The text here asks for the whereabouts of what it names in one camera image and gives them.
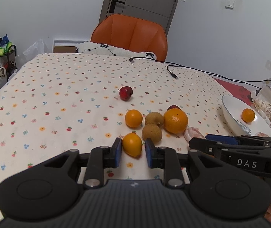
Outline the brown longan fruit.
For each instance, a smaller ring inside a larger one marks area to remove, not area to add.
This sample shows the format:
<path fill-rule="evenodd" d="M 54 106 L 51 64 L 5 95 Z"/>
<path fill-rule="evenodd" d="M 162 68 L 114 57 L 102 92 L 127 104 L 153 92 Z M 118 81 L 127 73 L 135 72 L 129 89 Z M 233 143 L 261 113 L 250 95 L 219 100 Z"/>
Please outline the brown longan fruit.
<path fill-rule="evenodd" d="M 145 117 L 146 125 L 153 124 L 161 128 L 163 126 L 163 123 L 164 123 L 164 117 L 159 112 L 151 112 L 147 114 Z"/>
<path fill-rule="evenodd" d="M 151 139 L 153 143 L 158 143 L 162 139 L 162 131 L 155 124 L 145 125 L 142 129 L 142 138 L 143 140 Z"/>

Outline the orange leather chair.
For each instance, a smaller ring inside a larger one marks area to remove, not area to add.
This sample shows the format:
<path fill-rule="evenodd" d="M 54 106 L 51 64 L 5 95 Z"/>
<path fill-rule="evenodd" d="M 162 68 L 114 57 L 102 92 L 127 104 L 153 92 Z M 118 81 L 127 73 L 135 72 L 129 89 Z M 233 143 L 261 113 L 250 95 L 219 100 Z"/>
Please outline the orange leather chair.
<path fill-rule="evenodd" d="M 122 14 L 104 19 L 93 31 L 90 41 L 132 52 L 150 51 L 160 61 L 167 56 L 167 37 L 161 25 Z"/>

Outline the small round orange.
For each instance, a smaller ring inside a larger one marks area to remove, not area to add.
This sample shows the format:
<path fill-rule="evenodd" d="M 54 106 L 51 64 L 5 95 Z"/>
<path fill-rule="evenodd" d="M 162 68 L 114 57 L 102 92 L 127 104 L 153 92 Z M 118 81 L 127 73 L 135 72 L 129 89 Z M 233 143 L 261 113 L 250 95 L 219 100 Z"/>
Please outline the small round orange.
<path fill-rule="evenodd" d="M 130 128 L 137 128 L 143 120 L 142 114 L 138 110 L 129 110 L 125 115 L 125 123 Z"/>

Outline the white plate blue rim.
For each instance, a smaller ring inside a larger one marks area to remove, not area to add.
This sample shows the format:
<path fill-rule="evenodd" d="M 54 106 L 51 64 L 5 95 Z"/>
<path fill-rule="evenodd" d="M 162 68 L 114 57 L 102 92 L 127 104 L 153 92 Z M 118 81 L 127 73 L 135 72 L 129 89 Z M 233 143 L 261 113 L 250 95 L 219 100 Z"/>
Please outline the white plate blue rim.
<path fill-rule="evenodd" d="M 221 100 L 224 118 L 227 122 L 227 126 L 234 135 L 256 136 L 258 133 L 263 133 L 271 137 L 271 127 L 256 111 L 254 111 L 255 118 L 253 122 L 246 123 L 242 120 L 242 111 L 244 109 L 250 109 L 249 105 L 230 95 L 223 95 Z"/>

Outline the clear plastic bag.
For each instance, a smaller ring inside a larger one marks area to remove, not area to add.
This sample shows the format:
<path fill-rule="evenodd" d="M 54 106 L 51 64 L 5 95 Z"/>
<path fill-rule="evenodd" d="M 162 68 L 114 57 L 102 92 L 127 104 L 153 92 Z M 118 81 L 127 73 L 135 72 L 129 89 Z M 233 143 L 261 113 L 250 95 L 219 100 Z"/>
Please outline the clear plastic bag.
<path fill-rule="evenodd" d="M 28 61 L 31 61 L 34 58 L 36 58 L 37 55 L 46 54 L 50 52 L 51 51 L 47 47 L 44 40 L 40 39 L 37 42 L 35 42 L 33 45 L 31 45 L 28 49 L 26 49 L 24 52 L 22 52 L 21 54 L 15 57 L 16 68 L 19 70 Z"/>

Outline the small yellow-orange kumquat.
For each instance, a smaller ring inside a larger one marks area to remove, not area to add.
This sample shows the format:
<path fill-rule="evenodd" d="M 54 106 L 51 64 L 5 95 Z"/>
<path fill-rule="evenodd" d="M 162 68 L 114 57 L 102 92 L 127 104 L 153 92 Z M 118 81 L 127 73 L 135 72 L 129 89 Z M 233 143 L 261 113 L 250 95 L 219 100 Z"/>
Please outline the small yellow-orange kumquat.
<path fill-rule="evenodd" d="M 142 140 L 136 133 L 129 133 L 123 137 L 124 151 L 133 158 L 140 157 L 142 153 Z"/>

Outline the bag of white snacks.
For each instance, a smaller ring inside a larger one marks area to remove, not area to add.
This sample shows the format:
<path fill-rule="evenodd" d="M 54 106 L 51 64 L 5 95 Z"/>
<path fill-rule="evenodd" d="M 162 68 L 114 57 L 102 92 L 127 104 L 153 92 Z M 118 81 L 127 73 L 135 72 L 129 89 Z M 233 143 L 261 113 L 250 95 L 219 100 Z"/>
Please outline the bag of white snacks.
<path fill-rule="evenodd" d="M 255 99 L 253 105 L 258 114 L 260 114 L 268 125 L 271 125 L 271 104 L 264 100 Z"/>

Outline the black metal shelf rack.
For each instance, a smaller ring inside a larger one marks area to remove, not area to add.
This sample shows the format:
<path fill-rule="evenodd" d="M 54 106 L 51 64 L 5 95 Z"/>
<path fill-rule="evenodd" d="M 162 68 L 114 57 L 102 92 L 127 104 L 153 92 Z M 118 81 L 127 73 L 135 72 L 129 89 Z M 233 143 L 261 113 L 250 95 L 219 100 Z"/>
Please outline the black metal shelf rack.
<path fill-rule="evenodd" d="M 15 64 L 15 57 L 17 56 L 17 48 L 13 44 L 9 47 L 8 53 L 0 56 L 0 63 L 3 64 L 3 66 L 6 69 L 7 77 L 9 77 L 13 70 L 16 69 L 16 64 Z"/>

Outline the orange tangerine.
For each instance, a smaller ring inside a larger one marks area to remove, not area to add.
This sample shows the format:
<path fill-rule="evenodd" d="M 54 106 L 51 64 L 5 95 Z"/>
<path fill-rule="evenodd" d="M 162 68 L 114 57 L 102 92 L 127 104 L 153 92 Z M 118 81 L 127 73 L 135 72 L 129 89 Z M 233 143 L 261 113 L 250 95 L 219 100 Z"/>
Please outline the orange tangerine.
<path fill-rule="evenodd" d="M 255 119 L 255 112 L 252 109 L 244 109 L 241 114 L 241 118 L 246 123 L 251 123 Z"/>

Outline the red plum fruit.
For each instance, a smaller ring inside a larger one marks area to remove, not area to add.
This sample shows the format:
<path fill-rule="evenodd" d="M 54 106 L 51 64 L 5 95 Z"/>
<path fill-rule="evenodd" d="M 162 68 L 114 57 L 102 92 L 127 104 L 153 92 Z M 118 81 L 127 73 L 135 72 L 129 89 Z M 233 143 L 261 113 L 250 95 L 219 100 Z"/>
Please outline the red plum fruit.
<path fill-rule="evenodd" d="M 133 95 L 133 89 L 129 86 L 123 86 L 119 90 L 121 100 L 128 101 Z"/>

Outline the brown cardboard framed board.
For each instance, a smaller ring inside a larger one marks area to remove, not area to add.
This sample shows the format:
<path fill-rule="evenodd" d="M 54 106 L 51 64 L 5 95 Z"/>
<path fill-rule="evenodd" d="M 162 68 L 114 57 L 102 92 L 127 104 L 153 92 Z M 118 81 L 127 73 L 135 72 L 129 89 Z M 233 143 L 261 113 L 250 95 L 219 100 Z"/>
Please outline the brown cardboard framed board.
<path fill-rule="evenodd" d="M 78 45 L 83 42 L 86 42 L 86 40 L 54 40 L 52 53 L 75 53 Z"/>

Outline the dark red fruit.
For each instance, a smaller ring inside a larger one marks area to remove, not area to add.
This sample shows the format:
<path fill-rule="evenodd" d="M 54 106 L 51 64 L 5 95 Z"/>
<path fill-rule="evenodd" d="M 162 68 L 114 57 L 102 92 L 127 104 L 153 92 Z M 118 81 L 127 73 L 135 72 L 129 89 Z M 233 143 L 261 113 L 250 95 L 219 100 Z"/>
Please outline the dark red fruit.
<path fill-rule="evenodd" d="M 169 106 L 169 107 L 167 108 L 167 111 L 168 111 L 168 110 L 171 110 L 171 109 L 180 109 L 180 107 L 174 104 L 174 105 Z"/>

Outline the floral white tablecloth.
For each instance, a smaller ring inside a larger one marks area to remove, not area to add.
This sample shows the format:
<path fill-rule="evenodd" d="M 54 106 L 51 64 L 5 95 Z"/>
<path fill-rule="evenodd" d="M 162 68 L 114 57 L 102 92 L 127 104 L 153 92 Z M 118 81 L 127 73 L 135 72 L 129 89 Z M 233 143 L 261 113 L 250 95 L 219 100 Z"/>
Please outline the floral white tablecloth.
<path fill-rule="evenodd" d="M 125 124 L 179 106 L 203 134 L 229 135 L 221 109 L 227 90 L 214 78 L 177 67 L 178 79 L 151 60 L 91 54 L 40 54 L 0 90 L 0 182 L 69 149 L 89 152 L 117 137 L 140 134 Z M 121 100 L 123 86 L 133 89 Z"/>

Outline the pink wrapped snack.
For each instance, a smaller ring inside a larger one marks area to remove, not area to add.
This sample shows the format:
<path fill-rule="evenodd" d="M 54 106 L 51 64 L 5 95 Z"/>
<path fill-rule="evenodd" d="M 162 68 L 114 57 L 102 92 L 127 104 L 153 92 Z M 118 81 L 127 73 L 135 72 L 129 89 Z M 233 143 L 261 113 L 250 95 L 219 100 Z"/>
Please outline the pink wrapped snack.
<path fill-rule="evenodd" d="M 187 143 L 190 143 L 190 140 L 192 138 L 199 138 L 199 139 L 205 139 L 205 137 L 200 133 L 198 128 L 187 126 L 185 132 L 184 132 L 184 138 L 187 141 Z"/>

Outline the large orange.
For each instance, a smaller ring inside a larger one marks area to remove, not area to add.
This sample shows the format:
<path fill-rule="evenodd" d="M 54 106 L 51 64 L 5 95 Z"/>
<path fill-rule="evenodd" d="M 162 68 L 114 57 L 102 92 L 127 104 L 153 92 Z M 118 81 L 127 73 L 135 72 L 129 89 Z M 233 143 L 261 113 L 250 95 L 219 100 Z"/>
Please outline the large orange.
<path fill-rule="evenodd" d="M 163 127 L 169 133 L 183 133 L 188 126 L 188 117 L 186 113 L 181 109 L 169 109 L 164 113 L 163 117 Z"/>

